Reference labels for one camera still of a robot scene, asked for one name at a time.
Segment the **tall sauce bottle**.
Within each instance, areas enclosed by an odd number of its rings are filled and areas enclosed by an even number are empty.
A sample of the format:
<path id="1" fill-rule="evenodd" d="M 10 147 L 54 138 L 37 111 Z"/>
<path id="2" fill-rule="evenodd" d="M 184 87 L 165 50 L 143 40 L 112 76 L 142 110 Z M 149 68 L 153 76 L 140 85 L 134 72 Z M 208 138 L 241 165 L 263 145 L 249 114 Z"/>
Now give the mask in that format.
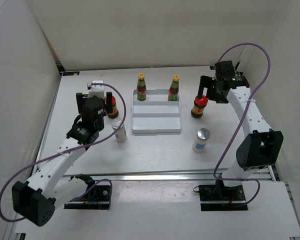
<path id="1" fill-rule="evenodd" d="M 146 99 L 146 91 L 147 91 L 144 73 L 138 74 L 138 82 L 137 82 L 136 91 L 137 91 L 137 93 L 136 93 L 137 99 L 139 101 L 144 101 Z"/>
<path id="2" fill-rule="evenodd" d="M 174 75 L 169 88 L 168 101 L 177 101 L 179 99 L 179 82 L 180 76 Z"/>

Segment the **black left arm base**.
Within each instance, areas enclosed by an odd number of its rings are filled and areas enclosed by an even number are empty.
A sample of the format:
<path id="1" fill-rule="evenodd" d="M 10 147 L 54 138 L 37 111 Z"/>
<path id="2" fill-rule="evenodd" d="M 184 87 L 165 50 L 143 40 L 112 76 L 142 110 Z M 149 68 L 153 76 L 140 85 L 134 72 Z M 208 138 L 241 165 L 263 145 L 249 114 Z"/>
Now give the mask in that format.
<path id="1" fill-rule="evenodd" d="M 109 210 L 112 199 L 112 182 L 101 181 L 84 197 L 64 204 L 65 210 Z"/>

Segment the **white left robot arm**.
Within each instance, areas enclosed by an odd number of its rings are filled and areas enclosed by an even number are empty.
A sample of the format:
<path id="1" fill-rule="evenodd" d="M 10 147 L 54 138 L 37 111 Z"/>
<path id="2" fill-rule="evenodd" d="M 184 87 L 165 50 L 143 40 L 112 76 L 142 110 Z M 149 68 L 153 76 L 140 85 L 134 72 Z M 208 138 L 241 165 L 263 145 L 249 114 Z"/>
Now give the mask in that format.
<path id="1" fill-rule="evenodd" d="M 105 97 L 99 93 L 77 93 L 76 100 L 79 115 L 60 145 L 60 155 L 48 160 L 37 173 L 25 182 L 17 181 L 12 186 L 13 209 L 18 214 L 41 227 L 52 217 L 59 206 L 77 198 L 80 201 L 98 199 L 91 177 L 85 174 L 71 176 L 60 188 L 57 183 L 99 137 L 105 127 Z"/>

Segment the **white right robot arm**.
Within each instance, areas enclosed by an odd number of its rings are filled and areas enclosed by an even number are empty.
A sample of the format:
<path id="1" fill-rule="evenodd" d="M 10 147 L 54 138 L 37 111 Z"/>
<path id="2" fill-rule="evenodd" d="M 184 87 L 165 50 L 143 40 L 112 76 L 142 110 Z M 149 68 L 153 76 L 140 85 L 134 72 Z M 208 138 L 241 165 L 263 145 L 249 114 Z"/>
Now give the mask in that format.
<path id="1" fill-rule="evenodd" d="M 214 193 L 220 200 L 228 199 L 233 188 L 250 175 L 276 163 L 284 136 L 273 130 L 260 113 L 247 79 L 244 76 L 201 76 L 199 89 L 207 89 L 206 97 L 216 103 L 229 103 L 233 107 L 244 133 L 244 140 L 236 150 L 236 161 L 216 177 Z"/>

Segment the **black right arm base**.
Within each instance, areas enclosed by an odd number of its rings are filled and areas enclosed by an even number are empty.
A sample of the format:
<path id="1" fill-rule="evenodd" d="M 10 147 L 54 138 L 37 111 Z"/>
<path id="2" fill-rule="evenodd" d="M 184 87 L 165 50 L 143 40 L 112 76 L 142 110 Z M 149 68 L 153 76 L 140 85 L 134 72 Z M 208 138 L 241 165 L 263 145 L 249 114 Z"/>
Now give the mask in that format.
<path id="1" fill-rule="evenodd" d="M 216 184 L 198 185 L 193 192 L 199 194 L 202 212 L 247 211 L 243 186 L 223 187 Z"/>

